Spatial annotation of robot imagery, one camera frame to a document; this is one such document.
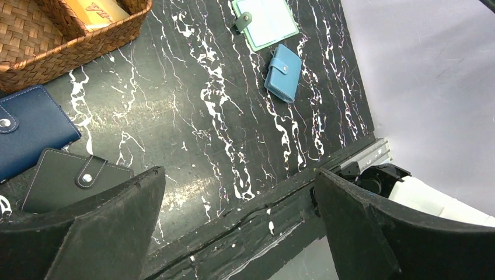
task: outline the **leather wallet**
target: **leather wallet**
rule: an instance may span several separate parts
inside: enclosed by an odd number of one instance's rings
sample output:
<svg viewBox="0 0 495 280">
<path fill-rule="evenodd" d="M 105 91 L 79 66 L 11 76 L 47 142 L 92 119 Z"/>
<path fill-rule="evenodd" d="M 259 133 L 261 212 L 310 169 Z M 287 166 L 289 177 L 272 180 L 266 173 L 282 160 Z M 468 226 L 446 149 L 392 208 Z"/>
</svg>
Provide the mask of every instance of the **leather wallet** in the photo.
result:
<svg viewBox="0 0 495 280">
<path fill-rule="evenodd" d="M 264 87 L 283 101 L 294 102 L 301 65 L 299 56 L 279 44 L 270 61 Z"/>
<path fill-rule="evenodd" d="M 129 168 L 97 156 L 45 149 L 36 165 L 22 211 L 45 213 L 109 190 L 133 177 Z"/>
<path fill-rule="evenodd" d="M 0 182 L 34 166 L 44 148 L 61 149 L 79 138 L 41 85 L 0 99 Z"/>
</svg>

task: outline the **marble tabletop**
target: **marble tabletop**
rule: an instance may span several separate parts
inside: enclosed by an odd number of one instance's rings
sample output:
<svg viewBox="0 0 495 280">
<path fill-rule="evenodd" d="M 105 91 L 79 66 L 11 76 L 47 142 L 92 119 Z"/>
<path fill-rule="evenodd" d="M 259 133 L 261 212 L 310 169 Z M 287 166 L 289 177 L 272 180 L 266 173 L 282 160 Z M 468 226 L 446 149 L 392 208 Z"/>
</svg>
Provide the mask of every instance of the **marble tabletop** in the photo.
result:
<svg viewBox="0 0 495 280">
<path fill-rule="evenodd" d="M 46 84 L 83 135 L 70 152 L 165 166 L 150 250 L 373 132 L 340 1 L 288 3 L 293 104 L 263 87 L 276 45 L 250 51 L 228 0 L 154 1 L 138 39 Z"/>
</svg>

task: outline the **navy blue wallet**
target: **navy blue wallet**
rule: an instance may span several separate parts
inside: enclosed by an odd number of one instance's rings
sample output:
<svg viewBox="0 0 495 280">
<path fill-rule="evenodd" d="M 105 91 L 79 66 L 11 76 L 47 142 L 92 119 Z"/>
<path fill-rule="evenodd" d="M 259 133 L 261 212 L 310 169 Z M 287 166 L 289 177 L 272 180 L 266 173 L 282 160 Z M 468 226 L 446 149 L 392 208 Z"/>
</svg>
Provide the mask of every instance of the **navy blue wallet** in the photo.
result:
<svg viewBox="0 0 495 280">
<path fill-rule="evenodd" d="M 36 165 L 44 148 L 61 149 L 79 138 L 44 86 L 0 99 L 0 182 Z"/>
<path fill-rule="evenodd" d="M 301 65 L 299 56 L 279 44 L 270 61 L 264 87 L 283 101 L 294 102 Z"/>
</svg>

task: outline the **wicker basket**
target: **wicker basket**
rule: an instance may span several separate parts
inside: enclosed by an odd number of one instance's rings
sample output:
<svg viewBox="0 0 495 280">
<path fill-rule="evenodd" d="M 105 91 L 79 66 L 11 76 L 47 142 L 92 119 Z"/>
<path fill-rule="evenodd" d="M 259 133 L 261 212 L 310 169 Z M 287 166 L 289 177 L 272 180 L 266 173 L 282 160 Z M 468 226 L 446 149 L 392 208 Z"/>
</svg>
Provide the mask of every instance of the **wicker basket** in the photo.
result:
<svg viewBox="0 0 495 280">
<path fill-rule="evenodd" d="M 119 0 L 130 17 L 89 32 L 64 0 L 0 0 L 0 90 L 46 83 L 139 36 L 151 0 Z"/>
</svg>

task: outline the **gray floor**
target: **gray floor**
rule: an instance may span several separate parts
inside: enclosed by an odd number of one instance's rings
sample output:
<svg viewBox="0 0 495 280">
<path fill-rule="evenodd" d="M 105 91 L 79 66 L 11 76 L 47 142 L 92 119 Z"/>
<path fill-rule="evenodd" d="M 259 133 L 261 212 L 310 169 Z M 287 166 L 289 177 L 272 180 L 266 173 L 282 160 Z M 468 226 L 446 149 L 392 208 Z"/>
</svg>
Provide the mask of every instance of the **gray floor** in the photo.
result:
<svg viewBox="0 0 495 280">
<path fill-rule="evenodd" d="M 326 237 L 315 240 L 270 280 L 338 280 Z"/>
</svg>

